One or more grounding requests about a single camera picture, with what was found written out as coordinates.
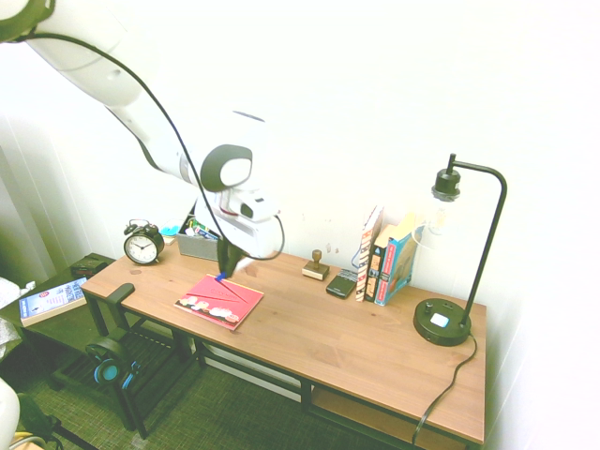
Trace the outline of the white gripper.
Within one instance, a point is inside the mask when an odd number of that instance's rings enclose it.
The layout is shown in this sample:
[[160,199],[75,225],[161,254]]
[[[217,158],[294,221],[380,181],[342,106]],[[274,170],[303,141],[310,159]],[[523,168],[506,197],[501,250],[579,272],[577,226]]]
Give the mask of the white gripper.
[[234,272],[243,258],[243,251],[253,257],[267,258],[281,249],[283,234],[275,216],[256,220],[242,214],[227,214],[214,205],[209,208],[203,198],[196,202],[194,216],[220,237],[217,240],[217,263],[221,278],[228,278]]

